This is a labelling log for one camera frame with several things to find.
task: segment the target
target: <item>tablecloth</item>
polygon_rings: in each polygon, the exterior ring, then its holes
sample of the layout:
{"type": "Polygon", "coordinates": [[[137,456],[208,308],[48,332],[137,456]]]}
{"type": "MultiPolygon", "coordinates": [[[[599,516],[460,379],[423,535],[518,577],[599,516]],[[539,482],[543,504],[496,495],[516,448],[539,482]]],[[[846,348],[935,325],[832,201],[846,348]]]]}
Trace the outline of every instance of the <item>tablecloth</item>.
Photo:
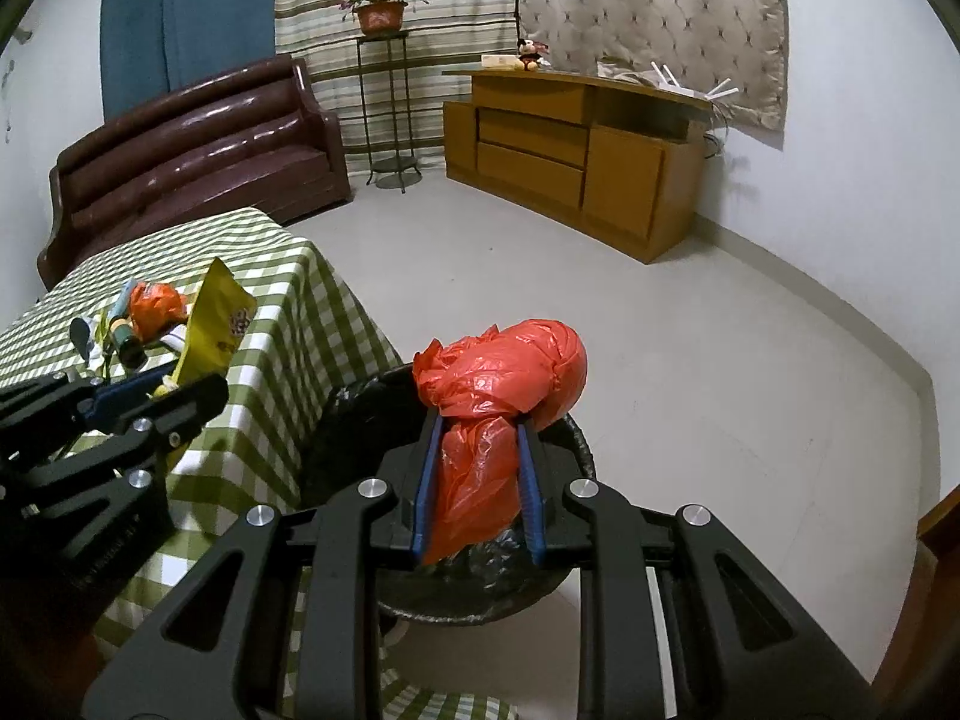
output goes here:
{"type": "MultiPolygon", "coordinates": [[[[179,225],[84,262],[0,336],[0,386],[83,365],[67,336],[70,320],[109,308],[131,276],[168,282],[193,296],[214,257],[256,298],[256,314],[227,372],[227,408],[210,420],[167,477],[174,536],[97,626],[107,654],[239,515],[257,503],[284,514],[296,509],[301,448],[330,389],[400,363],[311,242],[261,211],[244,209],[179,225]]],[[[171,358],[154,352],[150,365],[171,358]]],[[[117,365],[112,374],[120,376],[122,369],[117,365]]],[[[75,450],[96,440],[82,437],[75,450]]],[[[469,696],[442,699],[438,714],[435,696],[443,694],[394,677],[384,672],[384,704],[390,709],[392,702],[395,709],[386,716],[515,717],[507,704],[469,696]]]]}

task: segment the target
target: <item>mickey mouse plush toy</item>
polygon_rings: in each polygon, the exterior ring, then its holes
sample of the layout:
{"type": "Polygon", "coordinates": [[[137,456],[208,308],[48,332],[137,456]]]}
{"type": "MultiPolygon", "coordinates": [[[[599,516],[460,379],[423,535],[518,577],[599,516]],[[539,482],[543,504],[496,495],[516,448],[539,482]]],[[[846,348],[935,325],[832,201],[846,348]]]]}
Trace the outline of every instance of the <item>mickey mouse plush toy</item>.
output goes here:
{"type": "Polygon", "coordinates": [[[536,40],[520,39],[517,41],[517,54],[523,63],[523,69],[536,70],[540,66],[549,67],[550,63],[541,55],[547,53],[546,44],[536,40]]]}

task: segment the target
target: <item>cabinet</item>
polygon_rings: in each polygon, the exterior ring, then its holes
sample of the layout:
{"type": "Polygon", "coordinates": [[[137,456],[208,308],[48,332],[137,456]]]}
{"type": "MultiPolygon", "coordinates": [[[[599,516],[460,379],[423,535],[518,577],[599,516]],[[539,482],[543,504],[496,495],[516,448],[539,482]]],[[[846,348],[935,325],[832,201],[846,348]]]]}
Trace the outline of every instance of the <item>cabinet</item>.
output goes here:
{"type": "Polygon", "coordinates": [[[553,71],[452,71],[446,174],[651,262],[688,232],[703,172],[705,100],[553,71]]]}

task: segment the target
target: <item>brown leather sofa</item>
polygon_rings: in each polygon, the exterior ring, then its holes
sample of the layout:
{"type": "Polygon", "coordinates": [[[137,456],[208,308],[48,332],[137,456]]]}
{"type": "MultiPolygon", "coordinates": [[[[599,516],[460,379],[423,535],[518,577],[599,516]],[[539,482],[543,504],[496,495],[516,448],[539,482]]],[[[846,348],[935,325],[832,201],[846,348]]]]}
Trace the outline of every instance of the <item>brown leather sofa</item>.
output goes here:
{"type": "Polygon", "coordinates": [[[337,115],[304,60],[279,55],[144,103],[69,146],[50,172],[51,289],[93,254],[254,206],[279,223],[350,198],[337,115]]]}

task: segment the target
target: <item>wall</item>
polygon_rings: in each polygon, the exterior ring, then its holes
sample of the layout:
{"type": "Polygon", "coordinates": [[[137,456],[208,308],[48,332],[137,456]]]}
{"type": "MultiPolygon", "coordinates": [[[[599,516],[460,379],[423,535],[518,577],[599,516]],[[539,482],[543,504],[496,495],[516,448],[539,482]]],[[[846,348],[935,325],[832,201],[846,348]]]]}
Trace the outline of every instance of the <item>wall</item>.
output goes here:
{"type": "Polygon", "coordinates": [[[847,300],[929,371],[943,495],[960,484],[960,55],[926,0],[788,9],[784,135],[731,129],[700,210],[847,300]]]}
{"type": "Polygon", "coordinates": [[[35,261],[50,235],[50,167],[104,122],[100,0],[35,0],[20,26],[30,40],[0,55],[0,328],[45,292],[35,261]]]}

